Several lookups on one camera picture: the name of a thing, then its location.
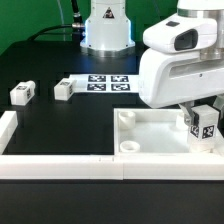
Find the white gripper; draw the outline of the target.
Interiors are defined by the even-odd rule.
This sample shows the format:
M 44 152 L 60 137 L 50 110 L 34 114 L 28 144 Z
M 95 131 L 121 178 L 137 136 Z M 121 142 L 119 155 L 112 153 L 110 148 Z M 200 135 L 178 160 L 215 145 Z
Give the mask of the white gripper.
M 204 59 L 201 53 L 217 40 L 212 18 L 174 14 L 143 33 L 148 49 L 139 67 L 139 96 L 152 108 L 179 104 L 184 123 L 194 124 L 194 103 L 218 95 L 213 106 L 224 111 L 224 59 Z

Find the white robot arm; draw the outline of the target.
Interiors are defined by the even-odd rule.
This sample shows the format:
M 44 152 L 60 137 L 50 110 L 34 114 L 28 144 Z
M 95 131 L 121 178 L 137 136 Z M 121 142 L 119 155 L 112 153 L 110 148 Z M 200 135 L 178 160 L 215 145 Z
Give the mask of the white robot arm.
M 90 7 L 81 50 L 101 57 L 133 51 L 126 0 L 91 0 Z M 142 41 L 141 100 L 152 108 L 178 104 L 194 125 L 194 102 L 224 95 L 224 0 L 177 0 L 175 14 L 147 28 Z

